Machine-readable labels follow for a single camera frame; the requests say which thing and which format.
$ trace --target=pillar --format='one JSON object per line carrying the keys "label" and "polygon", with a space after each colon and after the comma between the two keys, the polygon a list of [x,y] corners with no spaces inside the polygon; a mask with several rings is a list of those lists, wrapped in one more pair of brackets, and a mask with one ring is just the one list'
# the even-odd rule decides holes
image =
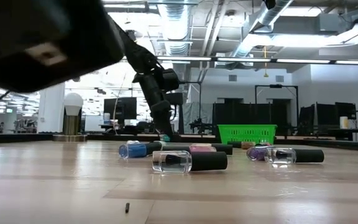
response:
{"label": "pillar", "polygon": [[63,131],[65,84],[57,84],[40,91],[37,132]]}
{"label": "pillar", "polygon": [[7,107],[4,114],[4,129],[3,133],[14,133],[15,121],[17,120],[17,108]]}

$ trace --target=monitor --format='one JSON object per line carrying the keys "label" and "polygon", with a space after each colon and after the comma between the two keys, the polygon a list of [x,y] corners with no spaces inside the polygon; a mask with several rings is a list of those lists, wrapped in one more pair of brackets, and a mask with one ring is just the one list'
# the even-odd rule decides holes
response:
{"label": "monitor", "polygon": [[316,104],[317,124],[339,126],[339,117],[337,115],[336,105]]}
{"label": "monitor", "polygon": [[113,99],[104,99],[104,113],[110,114],[113,118],[114,107],[116,105],[116,119],[136,119],[137,118],[137,99],[136,97],[122,97]]}
{"label": "monitor", "polygon": [[335,102],[338,116],[345,116],[348,119],[356,119],[356,104],[355,103],[339,103]]}

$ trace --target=desk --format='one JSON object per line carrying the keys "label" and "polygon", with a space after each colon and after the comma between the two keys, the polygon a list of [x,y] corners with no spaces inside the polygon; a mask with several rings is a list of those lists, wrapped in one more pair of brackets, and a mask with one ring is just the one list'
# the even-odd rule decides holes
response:
{"label": "desk", "polygon": [[158,175],[122,143],[0,144],[0,224],[358,223],[358,151],[272,167],[236,149],[226,171]]}

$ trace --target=green plastic basket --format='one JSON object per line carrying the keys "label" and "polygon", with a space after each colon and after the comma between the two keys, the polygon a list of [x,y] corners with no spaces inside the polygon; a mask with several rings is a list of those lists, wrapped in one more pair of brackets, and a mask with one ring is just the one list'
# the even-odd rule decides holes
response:
{"label": "green plastic basket", "polygon": [[274,124],[219,124],[223,144],[229,141],[268,142],[273,144],[277,125]]}

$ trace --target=cable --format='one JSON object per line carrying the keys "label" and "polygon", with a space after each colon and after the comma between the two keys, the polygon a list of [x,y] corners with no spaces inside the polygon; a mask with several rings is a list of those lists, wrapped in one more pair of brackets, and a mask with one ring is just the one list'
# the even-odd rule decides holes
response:
{"label": "cable", "polygon": [[116,130],[116,109],[117,109],[117,103],[118,103],[118,99],[119,99],[119,95],[121,93],[121,90],[122,90],[122,87],[124,86],[124,82],[125,82],[125,78],[127,76],[127,73],[124,74],[124,78],[122,79],[122,83],[121,83],[121,86],[118,90],[118,94],[117,94],[117,99],[116,99],[116,103],[114,104],[114,110],[112,111],[112,121],[113,121],[113,129],[114,129],[114,132],[117,134],[117,130]]}

